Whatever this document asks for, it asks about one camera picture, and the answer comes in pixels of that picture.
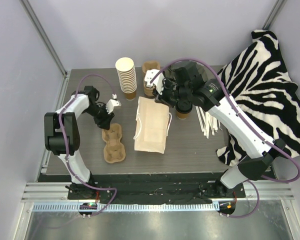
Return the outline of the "black plastic cup lid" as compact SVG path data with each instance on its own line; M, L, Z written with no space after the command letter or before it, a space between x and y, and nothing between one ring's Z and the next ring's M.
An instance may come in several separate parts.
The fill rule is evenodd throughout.
M190 113L193 109L193 105L189 100L179 100L176 103L175 109L179 112Z

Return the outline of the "brown paper bag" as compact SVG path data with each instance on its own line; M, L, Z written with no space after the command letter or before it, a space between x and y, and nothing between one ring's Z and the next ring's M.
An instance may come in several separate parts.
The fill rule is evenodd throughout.
M164 154L172 120L169 107L140 96L135 120L134 150Z

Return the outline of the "brown pulp cup carrier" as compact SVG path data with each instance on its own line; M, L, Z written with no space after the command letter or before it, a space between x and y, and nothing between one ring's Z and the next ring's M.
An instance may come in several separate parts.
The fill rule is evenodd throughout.
M122 162L126 158L125 146L121 140L123 137L122 126L112 123L109 130L102 129L102 139L105 142L103 149L104 160L109 164Z

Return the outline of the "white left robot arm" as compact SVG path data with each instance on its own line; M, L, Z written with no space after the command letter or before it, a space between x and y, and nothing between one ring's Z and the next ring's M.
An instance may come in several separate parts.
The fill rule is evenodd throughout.
M67 187L70 199L90 200L98 191L79 150L81 138L77 120L86 113L100 129L109 130L115 116L114 108L121 105L115 93L106 103L98 101L99 96L95 87L85 86L83 90L73 92L60 109L44 115L45 148L62 160L71 176L71 184Z

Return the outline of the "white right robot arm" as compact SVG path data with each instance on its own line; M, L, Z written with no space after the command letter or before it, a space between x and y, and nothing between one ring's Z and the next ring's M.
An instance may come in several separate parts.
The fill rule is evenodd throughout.
M222 90L217 79L205 80L194 61L180 61L163 70L149 70L145 75L148 88L158 103L178 108L185 103L186 110L193 106L216 118L243 146L246 157L229 168L216 184L216 193L223 198L233 193L234 187L247 181L258 180L272 162L283 152L286 144L263 132L237 105L227 90Z

